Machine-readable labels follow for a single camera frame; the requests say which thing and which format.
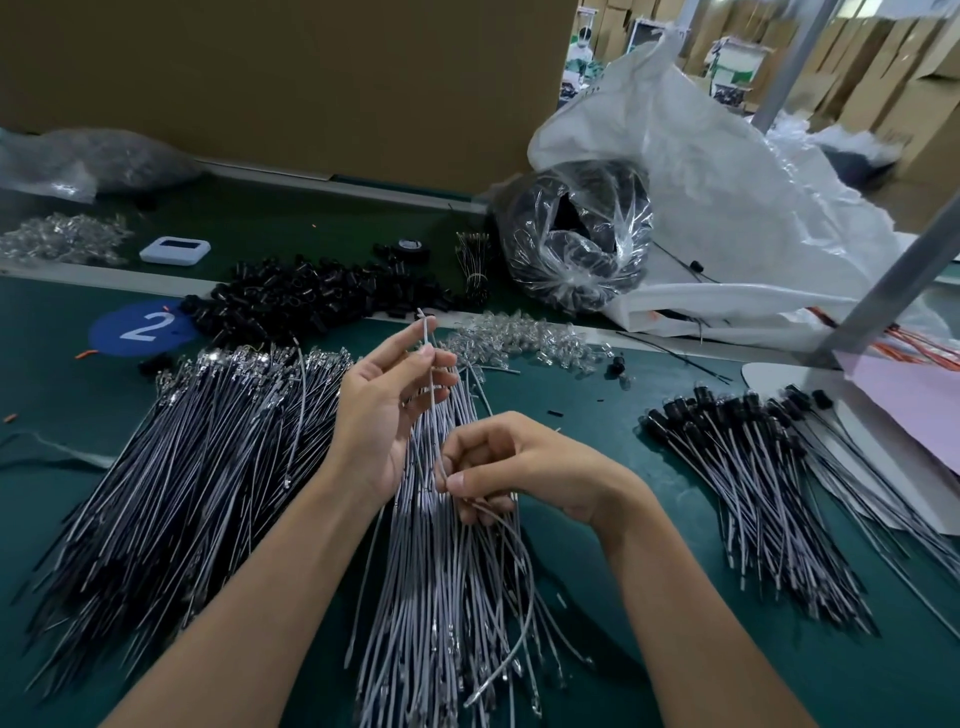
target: stacked cardboard boxes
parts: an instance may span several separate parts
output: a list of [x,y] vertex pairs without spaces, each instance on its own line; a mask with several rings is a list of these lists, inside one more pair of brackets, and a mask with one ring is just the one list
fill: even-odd
[[893,27],[892,20],[879,17],[831,20],[791,91],[788,109],[840,116]]
[[883,190],[887,202],[926,200],[929,214],[920,222],[927,224],[960,187],[960,16],[934,41],[876,134],[903,145],[896,180]]
[[848,132],[874,131],[903,92],[943,25],[941,18],[898,20],[840,114]]

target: number 2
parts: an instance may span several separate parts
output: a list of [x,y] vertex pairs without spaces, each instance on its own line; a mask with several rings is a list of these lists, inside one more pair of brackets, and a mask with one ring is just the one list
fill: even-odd
[[144,331],[153,331],[155,328],[163,328],[165,326],[170,326],[174,323],[174,319],[177,318],[172,313],[167,311],[158,311],[157,313],[148,313],[143,318],[145,319],[163,319],[159,324],[152,324],[148,327],[135,328],[133,331],[127,331],[127,333],[120,334],[121,339],[130,339],[131,341],[154,341],[156,340],[155,336],[144,336]]

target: pink paper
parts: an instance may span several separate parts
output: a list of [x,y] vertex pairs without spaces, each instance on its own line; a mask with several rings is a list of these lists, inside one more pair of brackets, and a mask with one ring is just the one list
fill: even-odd
[[834,355],[847,381],[944,465],[960,473],[960,372],[878,356]]

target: hand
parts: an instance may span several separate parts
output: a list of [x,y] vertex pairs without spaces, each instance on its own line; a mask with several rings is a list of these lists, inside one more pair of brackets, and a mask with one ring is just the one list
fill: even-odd
[[[428,316],[428,330],[437,319]],[[430,344],[409,353],[423,341],[423,319],[394,334],[358,361],[340,385],[340,403],[333,441],[324,468],[369,489],[379,507],[396,493],[414,422],[430,407],[430,372],[434,401],[441,402],[457,383],[442,369],[457,363],[456,354]]]
[[[646,484],[626,468],[518,412],[457,427],[442,455],[447,478],[437,479],[438,490],[457,498],[485,498],[494,511],[509,510],[513,503],[505,494],[519,491],[600,533],[622,523],[627,505],[656,503]],[[464,523],[477,520],[467,501],[458,510]],[[482,512],[479,518],[492,521]]]

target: clear plastic bag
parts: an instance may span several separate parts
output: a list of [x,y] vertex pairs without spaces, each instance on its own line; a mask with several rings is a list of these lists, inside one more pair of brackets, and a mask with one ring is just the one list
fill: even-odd
[[149,192],[189,182],[200,164],[169,144],[120,129],[0,131],[0,187],[92,203],[98,193]]
[[650,202],[618,160],[558,164],[511,182],[493,201],[511,276],[570,313],[635,289],[650,245]]
[[[764,137],[697,88],[675,65],[682,45],[667,30],[611,63],[535,132],[530,164],[620,158],[644,171],[655,242],[640,286],[604,309],[620,326],[813,349],[829,329],[806,309],[844,319],[901,241],[805,130]],[[689,320],[657,313],[665,309]],[[898,321],[949,336],[923,296]]]

